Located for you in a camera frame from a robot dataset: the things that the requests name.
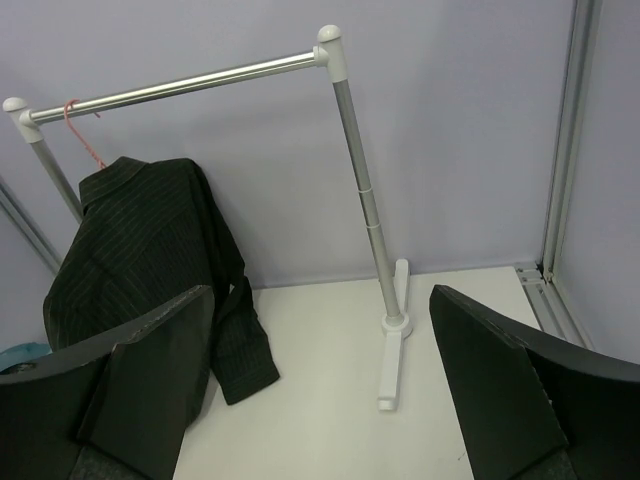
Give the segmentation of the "black pinstriped shirt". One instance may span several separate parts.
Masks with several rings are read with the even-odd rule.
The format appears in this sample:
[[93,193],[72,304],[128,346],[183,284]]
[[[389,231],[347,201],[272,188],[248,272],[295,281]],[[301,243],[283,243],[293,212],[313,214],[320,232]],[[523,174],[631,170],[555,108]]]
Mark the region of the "black pinstriped shirt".
[[244,259],[193,160],[121,157],[79,190],[82,222],[43,304],[52,350],[205,285],[215,310],[203,374],[230,405],[279,379]]

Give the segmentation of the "pink wire hanger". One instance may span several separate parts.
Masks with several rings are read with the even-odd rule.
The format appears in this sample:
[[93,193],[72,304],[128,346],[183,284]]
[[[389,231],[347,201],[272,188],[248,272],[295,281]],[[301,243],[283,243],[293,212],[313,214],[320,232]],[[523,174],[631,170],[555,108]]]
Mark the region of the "pink wire hanger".
[[83,148],[87,151],[90,157],[95,161],[99,170],[104,170],[107,168],[106,163],[101,158],[101,156],[96,152],[96,150],[91,146],[91,144],[86,140],[86,138],[82,135],[82,133],[74,126],[70,112],[75,108],[75,104],[78,102],[78,99],[70,99],[63,106],[63,117],[64,122],[67,128],[72,132],[75,138],[82,144]]

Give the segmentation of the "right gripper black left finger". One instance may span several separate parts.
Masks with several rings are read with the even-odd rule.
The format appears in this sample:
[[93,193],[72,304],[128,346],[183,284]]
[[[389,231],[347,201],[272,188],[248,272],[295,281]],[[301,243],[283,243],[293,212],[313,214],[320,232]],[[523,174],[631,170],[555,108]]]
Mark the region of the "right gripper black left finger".
[[211,289],[197,286],[2,371],[2,478],[172,478],[213,312]]

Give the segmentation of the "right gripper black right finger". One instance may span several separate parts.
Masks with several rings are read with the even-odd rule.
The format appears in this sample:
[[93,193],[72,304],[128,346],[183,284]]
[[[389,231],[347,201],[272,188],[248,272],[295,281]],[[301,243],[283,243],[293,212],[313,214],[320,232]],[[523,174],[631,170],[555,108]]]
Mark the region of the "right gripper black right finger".
[[636,479],[639,367],[445,285],[432,327],[477,479]]

